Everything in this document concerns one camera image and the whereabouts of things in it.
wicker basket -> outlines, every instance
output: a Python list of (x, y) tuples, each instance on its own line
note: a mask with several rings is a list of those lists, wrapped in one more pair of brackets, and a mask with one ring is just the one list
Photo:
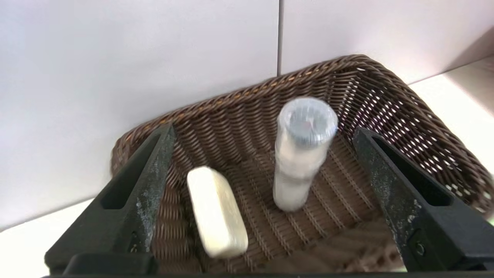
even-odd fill
[[(284, 213), (272, 198), (277, 116), (299, 96), (326, 101), (339, 134), (302, 210)], [(385, 137), (485, 216), (493, 208), (487, 170), (398, 77), (363, 55), (301, 71), (170, 112), (126, 133), (112, 171), (157, 127), (173, 123), (177, 142), (161, 200), (153, 252), (162, 273), (387, 271), (401, 265), (369, 180), (350, 139), (356, 127)], [(230, 182), (249, 235), (243, 256), (209, 258), (186, 187), (193, 167), (208, 165)]]

cylindrical bottle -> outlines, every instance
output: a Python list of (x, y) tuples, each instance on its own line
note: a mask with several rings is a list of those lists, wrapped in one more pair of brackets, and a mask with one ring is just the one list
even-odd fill
[(336, 113), (316, 98), (297, 98), (283, 107), (278, 116), (273, 186), (280, 209), (295, 211), (305, 204), (337, 128)]

white soap bar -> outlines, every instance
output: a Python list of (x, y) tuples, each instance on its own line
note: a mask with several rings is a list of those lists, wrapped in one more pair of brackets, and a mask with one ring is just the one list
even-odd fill
[(226, 178), (203, 166), (187, 174), (192, 208), (204, 250), (211, 258), (231, 258), (247, 251), (247, 231)]

wrapped soap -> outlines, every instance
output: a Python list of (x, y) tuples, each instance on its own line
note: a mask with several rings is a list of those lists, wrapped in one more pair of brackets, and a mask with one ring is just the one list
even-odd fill
[(278, 116), (273, 198), (284, 211), (301, 208), (338, 129), (331, 107), (312, 97), (288, 102)]
[(247, 251), (248, 237), (226, 178), (206, 167), (187, 174), (187, 186), (204, 250), (211, 258), (231, 258)]

black plastic part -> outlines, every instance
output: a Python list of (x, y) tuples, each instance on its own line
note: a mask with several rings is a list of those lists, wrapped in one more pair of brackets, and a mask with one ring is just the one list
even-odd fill
[(63, 273), (78, 254), (150, 251), (174, 141), (168, 125), (143, 142), (48, 250), (44, 260), (51, 274)]
[(358, 129), (353, 145), (409, 272), (492, 270), (494, 227), (480, 213), (380, 135)]
[(152, 254), (96, 253), (72, 257), (64, 275), (151, 275), (158, 270)]

